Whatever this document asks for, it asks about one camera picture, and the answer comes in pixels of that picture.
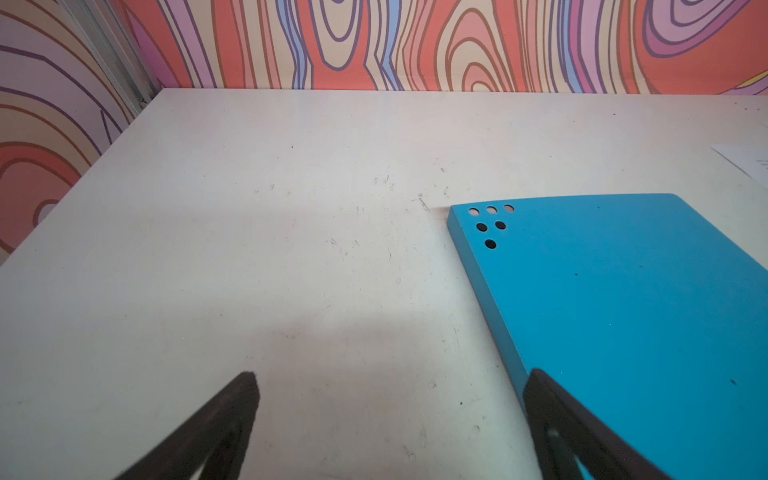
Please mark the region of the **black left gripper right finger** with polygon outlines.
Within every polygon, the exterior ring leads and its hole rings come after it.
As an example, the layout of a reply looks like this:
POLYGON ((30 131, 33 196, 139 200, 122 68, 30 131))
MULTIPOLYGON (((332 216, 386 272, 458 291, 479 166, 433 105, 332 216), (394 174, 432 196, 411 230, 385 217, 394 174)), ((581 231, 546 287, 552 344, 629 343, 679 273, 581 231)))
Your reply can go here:
POLYGON ((544 479, 669 477, 543 370, 531 372, 523 402, 544 479))

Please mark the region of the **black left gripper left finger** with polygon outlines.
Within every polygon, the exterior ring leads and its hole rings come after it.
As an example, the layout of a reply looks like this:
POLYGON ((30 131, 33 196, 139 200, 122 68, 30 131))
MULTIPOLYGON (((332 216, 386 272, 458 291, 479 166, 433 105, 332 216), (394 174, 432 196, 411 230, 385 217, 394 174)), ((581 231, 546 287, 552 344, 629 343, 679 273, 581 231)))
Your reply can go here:
POLYGON ((237 479, 260 401, 256 375, 242 372, 120 479, 237 479))

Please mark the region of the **blue folder with black inside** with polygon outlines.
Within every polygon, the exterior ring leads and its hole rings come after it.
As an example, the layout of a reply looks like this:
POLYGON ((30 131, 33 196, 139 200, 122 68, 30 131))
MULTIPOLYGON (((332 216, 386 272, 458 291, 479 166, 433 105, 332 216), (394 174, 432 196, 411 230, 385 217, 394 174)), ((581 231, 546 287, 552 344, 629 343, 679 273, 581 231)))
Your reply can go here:
POLYGON ((767 475, 767 271, 673 194, 455 205, 516 391, 552 377, 676 479, 767 475))

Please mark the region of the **printed white paper sheet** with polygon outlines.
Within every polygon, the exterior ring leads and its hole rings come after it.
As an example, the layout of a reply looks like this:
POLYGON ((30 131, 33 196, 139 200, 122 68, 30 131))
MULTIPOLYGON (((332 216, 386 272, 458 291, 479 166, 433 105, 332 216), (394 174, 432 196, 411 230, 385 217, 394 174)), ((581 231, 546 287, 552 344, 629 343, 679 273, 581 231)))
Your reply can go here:
POLYGON ((768 188, 766 145, 730 143, 715 144, 711 148, 764 189, 768 188))

